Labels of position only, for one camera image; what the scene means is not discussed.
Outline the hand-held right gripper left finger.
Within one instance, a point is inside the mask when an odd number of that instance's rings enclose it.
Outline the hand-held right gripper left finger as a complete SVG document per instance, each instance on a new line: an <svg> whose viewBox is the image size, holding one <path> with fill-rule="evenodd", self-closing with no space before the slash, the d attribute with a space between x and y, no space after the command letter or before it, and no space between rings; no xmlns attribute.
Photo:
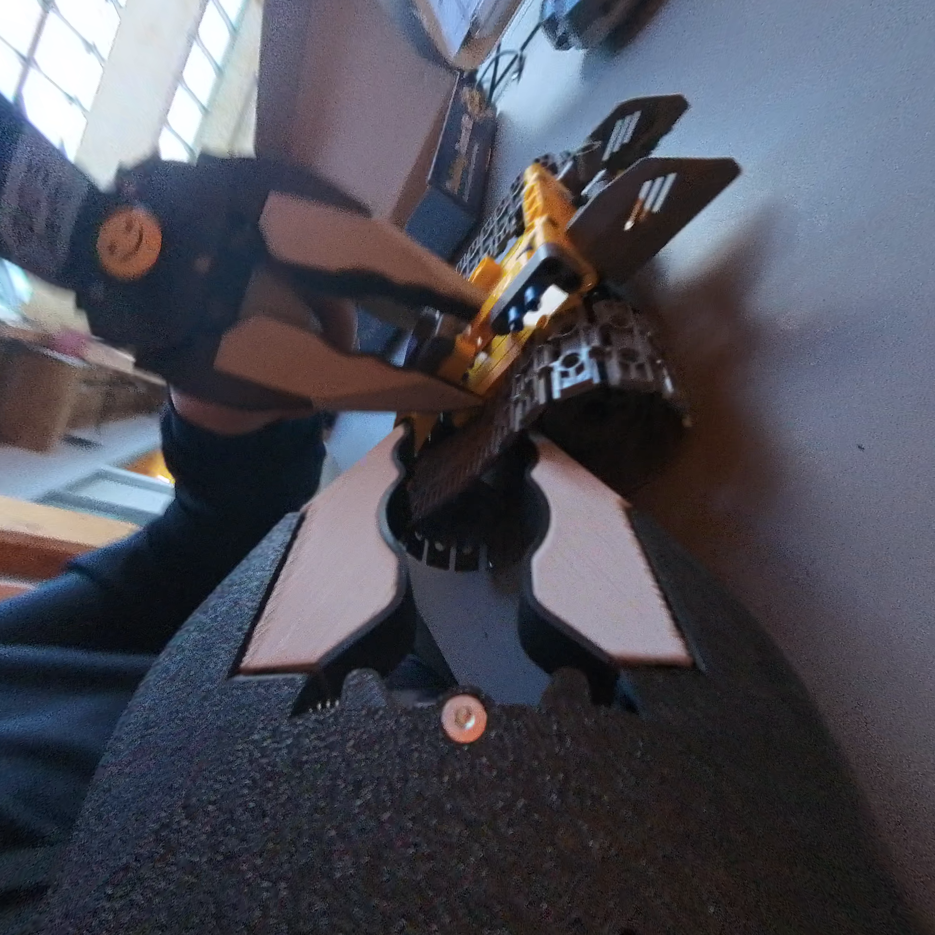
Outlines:
<svg viewBox="0 0 935 935"><path fill-rule="evenodd" d="M387 507L403 424L317 493L260 610L239 673L389 673L413 648L413 596Z"/></svg>

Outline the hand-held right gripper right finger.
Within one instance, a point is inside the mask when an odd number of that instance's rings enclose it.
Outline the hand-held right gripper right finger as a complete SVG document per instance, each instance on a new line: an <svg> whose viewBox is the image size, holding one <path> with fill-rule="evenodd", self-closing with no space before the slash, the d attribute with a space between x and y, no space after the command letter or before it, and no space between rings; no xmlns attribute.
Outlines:
<svg viewBox="0 0 935 935"><path fill-rule="evenodd" d="M530 440L530 483L545 507L529 566L532 607L601 663L692 668L629 502L551 440Z"/></svg>

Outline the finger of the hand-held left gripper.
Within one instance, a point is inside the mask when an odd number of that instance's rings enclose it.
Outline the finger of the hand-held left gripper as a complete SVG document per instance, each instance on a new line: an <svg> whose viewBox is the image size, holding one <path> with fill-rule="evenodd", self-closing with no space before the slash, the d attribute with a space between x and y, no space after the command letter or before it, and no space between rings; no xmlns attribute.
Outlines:
<svg viewBox="0 0 935 935"><path fill-rule="evenodd" d="M484 292L382 218L270 193L259 217L270 257L307 273L326 295L434 309L472 320Z"/></svg>
<svg viewBox="0 0 935 935"><path fill-rule="evenodd" d="M472 411L483 398L417 370L346 354L283 322L241 322L222 335L217 371L326 410L372 413Z"/></svg>

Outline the yellow brick tracked vehicle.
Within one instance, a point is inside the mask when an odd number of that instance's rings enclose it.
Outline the yellow brick tracked vehicle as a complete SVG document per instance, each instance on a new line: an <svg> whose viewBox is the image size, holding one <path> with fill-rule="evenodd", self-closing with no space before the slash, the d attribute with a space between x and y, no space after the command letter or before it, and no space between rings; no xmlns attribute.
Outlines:
<svg viewBox="0 0 935 935"><path fill-rule="evenodd" d="M739 175L731 158L652 155L683 95L618 103L572 151L534 159L456 264L486 293L471 324L423 312L405 367L477 394L413 429L397 536L426 566L476 570L509 552L520 440L536 431L621 496L690 426L624 287Z"/></svg>

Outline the grey brick block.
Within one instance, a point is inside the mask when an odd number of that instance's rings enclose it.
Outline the grey brick block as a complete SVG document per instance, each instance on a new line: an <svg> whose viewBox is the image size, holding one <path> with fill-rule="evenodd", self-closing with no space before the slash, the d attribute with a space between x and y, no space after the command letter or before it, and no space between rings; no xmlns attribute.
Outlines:
<svg viewBox="0 0 935 935"><path fill-rule="evenodd" d="M542 1L540 27L558 52L620 50L668 1Z"/></svg>

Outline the person's left forearm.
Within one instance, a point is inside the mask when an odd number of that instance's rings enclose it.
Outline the person's left forearm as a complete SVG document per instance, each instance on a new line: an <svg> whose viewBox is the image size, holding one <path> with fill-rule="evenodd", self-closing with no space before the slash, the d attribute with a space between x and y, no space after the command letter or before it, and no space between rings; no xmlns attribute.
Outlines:
<svg viewBox="0 0 935 935"><path fill-rule="evenodd" d="M205 427L172 400L160 422L175 496L123 540L2 603L2 665L80 654L161 651L286 515L318 490L325 448L315 413L239 434Z"/></svg>

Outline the grey desk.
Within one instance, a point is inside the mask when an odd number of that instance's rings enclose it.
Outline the grey desk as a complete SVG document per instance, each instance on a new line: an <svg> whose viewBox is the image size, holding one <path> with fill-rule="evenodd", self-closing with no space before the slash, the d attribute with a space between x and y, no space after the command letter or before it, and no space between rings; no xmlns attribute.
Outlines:
<svg viewBox="0 0 935 935"><path fill-rule="evenodd" d="M933 3L647 3L537 33L491 200L612 104L680 93L672 156L740 177L640 286L693 414L640 508L768 630L933 933Z"/></svg>

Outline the brown cardboard box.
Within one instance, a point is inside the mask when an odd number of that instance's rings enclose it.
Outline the brown cardboard box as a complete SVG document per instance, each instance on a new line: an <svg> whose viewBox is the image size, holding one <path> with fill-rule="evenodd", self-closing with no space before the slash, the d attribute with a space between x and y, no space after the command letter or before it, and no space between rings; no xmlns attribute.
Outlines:
<svg viewBox="0 0 935 935"><path fill-rule="evenodd" d="M309 168L403 227L456 82L415 3L266 1L256 154Z"/></svg>

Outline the dark blue cardboard box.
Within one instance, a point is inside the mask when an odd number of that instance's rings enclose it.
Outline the dark blue cardboard box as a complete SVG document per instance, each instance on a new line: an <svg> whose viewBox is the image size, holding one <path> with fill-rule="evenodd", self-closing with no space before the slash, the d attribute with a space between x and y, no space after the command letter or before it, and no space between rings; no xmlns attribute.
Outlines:
<svg viewBox="0 0 935 935"><path fill-rule="evenodd" d="M496 133L496 111L473 77L458 78L424 188L405 233L450 261L480 218Z"/></svg>

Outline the wooden document board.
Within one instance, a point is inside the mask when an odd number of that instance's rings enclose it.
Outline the wooden document board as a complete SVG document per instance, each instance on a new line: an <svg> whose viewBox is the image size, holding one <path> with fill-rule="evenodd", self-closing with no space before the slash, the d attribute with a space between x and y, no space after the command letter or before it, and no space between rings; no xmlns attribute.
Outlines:
<svg viewBox="0 0 935 935"><path fill-rule="evenodd" d="M496 46L521 1L412 1L428 40L452 67L471 72Z"/></svg>

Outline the person's dark clothing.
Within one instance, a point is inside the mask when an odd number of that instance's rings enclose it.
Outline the person's dark clothing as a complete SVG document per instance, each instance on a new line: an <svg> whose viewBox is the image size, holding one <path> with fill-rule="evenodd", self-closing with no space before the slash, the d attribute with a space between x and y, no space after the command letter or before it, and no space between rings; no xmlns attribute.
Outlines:
<svg viewBox="0 0 935 935"><path fill-rule="evenodd" d="M119 718L151 651L3 643L2 903L50 885Z"/></svg>

